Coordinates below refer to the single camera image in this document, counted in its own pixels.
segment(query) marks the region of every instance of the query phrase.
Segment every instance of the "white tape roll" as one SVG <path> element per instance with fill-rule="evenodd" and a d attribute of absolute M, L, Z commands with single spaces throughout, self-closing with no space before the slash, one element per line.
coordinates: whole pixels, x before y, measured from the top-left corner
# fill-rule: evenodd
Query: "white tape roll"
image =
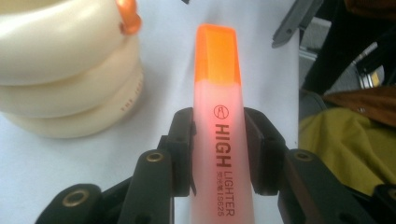
<path fill-rule="evenodd" d="M 55 138 L 81 137 L 108 128 L 131 110 L 143 85 L 143 73 L 128 79 L 125 85 L 103 105 L 61 118 L 31 119 L 10 114 L 5 117 L 32 133 Z"/>
<path fill-rule="evenodd" d="M 114 0 L 27 2 L 0 6 L 0 85 L 71 77 L 103 61 L 124 38 Z"/>
<path fill-rule="evenodd" d="M 94 68 L 64 80 L 32 86 L 0 86 L 0 111 L 31 118 L 63 117 L 108 100 L 139 68 L 138 37 L 125 38 Z"/>

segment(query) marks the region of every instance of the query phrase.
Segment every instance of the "orange object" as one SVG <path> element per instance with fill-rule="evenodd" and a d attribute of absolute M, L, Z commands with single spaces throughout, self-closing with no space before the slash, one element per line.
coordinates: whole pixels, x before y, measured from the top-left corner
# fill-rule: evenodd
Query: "orange object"
<path fill-rule="evenodd" d="M 123 21 L 122 32 L 126 35 L 136 34 L 142 24 L 142 20 L 136 13 L 136 1 L 116 0 L 116 3 Z"/>
<path fill-rule="evenodd" d="M 191 224 L 254 224 L 236 33 L 198 28 Z"/>
<path fill-rule="evenodd" d="M 205 24 L 198 28 L 195 82 L 208 79 L 216 84 L 241 84 L 235 30 Z"/>

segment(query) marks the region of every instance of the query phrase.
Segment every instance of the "brown bag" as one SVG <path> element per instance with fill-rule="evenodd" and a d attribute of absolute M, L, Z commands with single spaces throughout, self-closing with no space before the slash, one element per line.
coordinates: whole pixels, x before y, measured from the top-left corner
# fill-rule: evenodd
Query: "brown bag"
<path fill-rule="evenodd" d="M 396 127 L 396 86 L 337 92 L 324 95 L 323 100 Z"/>
<path fill-rule="evenodd" d="M 396 0 L 344 0 L 346 10 L 367 18 L 396 21 Z"/>

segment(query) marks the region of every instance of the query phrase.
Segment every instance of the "orange cap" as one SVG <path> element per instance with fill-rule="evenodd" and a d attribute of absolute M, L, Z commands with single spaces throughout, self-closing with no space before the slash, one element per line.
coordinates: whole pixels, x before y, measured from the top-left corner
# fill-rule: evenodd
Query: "orange cap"
<path fill-rule="evenodd" d="M 136 34 L 142 23 L 140 17 L 136 14 L 136 1 L 116 0 L 116 3 L 123 21 L 122 32 L 126 35 Z"/>
<path fill-rule="evenodd" d="M 198 28 L 195 50 L 195 82 L 241 84 L 235 30 L 203 24 Z"/>

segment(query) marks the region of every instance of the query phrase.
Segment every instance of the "white table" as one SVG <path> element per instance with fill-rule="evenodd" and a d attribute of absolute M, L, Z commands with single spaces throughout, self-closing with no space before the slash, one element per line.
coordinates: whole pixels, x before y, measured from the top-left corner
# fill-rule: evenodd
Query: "white table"
<path fill-rule="evenodd" d="M 245 106 L 263 112 L 297 147 L 298 36 L 272 49 L 272 35 L 291 0 L 140 0 L 145 85 L 121 122 L 78 139 L 48 139 L 0 116 L 0 223 L 34 223 L 53 197 L 77 183 L 108 189 L 156 148 L 174 113 L 192 106 L 194 41 L 201 23 L 237 32 Z M 256 223 L 282 223 L 277 197 L 255 196 Z M 189 198 L 176 199 L 176 224 L 189 223 Z"/>

